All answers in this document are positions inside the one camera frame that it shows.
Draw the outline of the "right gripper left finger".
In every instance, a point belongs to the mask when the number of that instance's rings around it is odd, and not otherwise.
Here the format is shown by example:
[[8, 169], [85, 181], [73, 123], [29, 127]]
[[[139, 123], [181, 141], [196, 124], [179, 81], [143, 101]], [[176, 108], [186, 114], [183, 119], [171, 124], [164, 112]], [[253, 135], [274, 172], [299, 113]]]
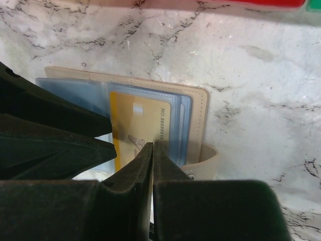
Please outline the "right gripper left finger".
[[1, 182], [1, 240], [148, 240], [153, 145], [104, 181]]

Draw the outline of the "gold card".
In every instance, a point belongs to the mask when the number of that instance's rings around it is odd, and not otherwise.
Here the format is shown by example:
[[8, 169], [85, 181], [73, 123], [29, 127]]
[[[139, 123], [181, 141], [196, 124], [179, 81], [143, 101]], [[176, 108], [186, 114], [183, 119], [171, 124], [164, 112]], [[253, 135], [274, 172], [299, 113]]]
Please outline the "gold card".
[[168, 102], [113, 91], [110, 120], [119, 171], [148, 142], [169, 141], [171, 105]]

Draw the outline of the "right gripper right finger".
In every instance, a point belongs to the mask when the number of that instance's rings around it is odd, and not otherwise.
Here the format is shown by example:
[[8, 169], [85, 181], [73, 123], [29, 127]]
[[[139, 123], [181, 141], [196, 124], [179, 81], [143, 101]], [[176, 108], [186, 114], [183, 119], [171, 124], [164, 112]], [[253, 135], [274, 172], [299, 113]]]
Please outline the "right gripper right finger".
[[153, 145], [156, 240], [290, 240], [275, 193], [257, 180], [196, 181]]

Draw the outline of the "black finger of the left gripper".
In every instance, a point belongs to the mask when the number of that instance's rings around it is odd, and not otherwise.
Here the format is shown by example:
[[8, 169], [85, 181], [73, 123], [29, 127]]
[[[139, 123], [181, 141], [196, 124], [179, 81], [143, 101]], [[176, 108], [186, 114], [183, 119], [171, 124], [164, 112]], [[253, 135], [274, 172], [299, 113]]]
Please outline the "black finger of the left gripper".
[[112, 132], [110, 120], [68, 102], [16, 75], [1, 63], [1, 113], [75, 134]]
[[115, 157], [112, 143], [1, 114], [2, 180], [70, 179]]

